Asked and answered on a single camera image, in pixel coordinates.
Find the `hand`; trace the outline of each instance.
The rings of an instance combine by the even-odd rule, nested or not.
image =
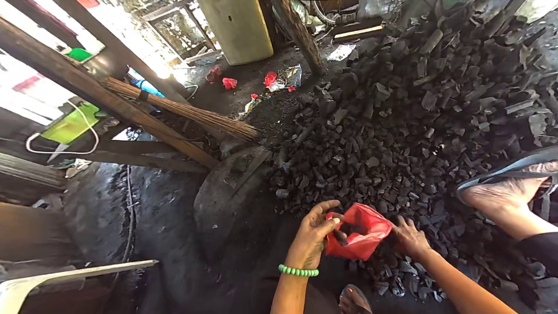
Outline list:
[[[399,242],[403,245],[407,255],[412,259],[420,261],[422,257],[430,251],[434,251],[424,234],[424,231],[418,231],[415,227],[415,223],[401,216],[397,217],[399,219],[399,227],[393,226],[393,231],[396,233]]]
[[[321,251],[324,249],[325,236],[344,219],[343,215],[334,213],[332,219],[326,220],[325,214],[328,209],[340,204],[335,199],[321,202],[302,219],[295,240],[288,250],[285,266],[297,269],[318,268]]]

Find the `broom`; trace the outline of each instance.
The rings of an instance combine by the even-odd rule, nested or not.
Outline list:
[[[132,98],[138,98],[141,93],[139,88],[111,77],[105,80],[104,85],[114,92]],[[148,94],[146,101],[242,140],[253,140],[258,138],[258,129],[246,122],[233,120],[212,111],[199,109],[187,103],[174,102],[170,99],[153,94]]]

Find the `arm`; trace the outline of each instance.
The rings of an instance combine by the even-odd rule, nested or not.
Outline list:
[[[417,231],[412,220],[399,217],[394,230],[401,244],[413,259],[421,263],[446,292],[461,314],[516,314],[504,302],[462,274],[433,250],[423,231]]]
[[[318,268],[325,236],[343,219],[343,215],[334,214],[333,219],[326,220],[325,214],[328,209],[339,205],[340,202],[336,200],[321,202],[304,217],[288,250],[285,266],[296,269]],[[271,314],[302,314],[307,284],[308,277],[281,274],[273,297]]]

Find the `bracelet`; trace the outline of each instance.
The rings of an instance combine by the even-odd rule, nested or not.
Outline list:
[[[303,276],[303,277],[316,277],[320,271],[317,269],[296,269],[290,268],[283,264],[279,265],[279,271],[283,274]]]

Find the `sandal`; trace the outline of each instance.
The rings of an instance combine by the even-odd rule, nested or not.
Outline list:
[[[470,206],[461,197],[463,191],[467,188],[476,185],[487,184],[487,183],[498,183],[505,180],[506,178],[550,177],[552,180],[551,185],[541,196],[541,198],[543,199],[541,216],[543,215],[548,216],[548,212],[550,210],[550,194],[554,192],[554,190],[558,187],[558,171],[529,172],[529,171],[521,171],[521,169],[527,166],[548,163],[550,161],[555,161],[555,160],[558,160],[558,146],[550,146],[547,148],[531,151],[529,153],[526,153],[526,155],[524,155],[523,157],[516,159],[515,161],[513,161],[507,166],[494,169],[485,174],[461,182],[457,187],[457,191],[456,191],[457,197],[462,203],[464,203],[467,206]]]
[[[364,307],[354,303],[353,299],[351,298],[351,296],[349,294],[349,291],[348,291],[349,288],[356,291],[357,294],[366,302],[366,305],[368,306],[368,308],[371,308],[370,302],[368,302],[368,299],[366,299],[366,296],[364,296],[364,293],[359,288],[357,288],[357,286],[355,286],[353,284],[348,284],[348,285],[345,286],[345,288],[341,292],[341,295],[344,296],[345,298],[350,299],[351,302],[352,302],[352,305],[353,305],[353,311],[351,313],[347,313],[347,314],[372,314],[369,310],[367,310]]]

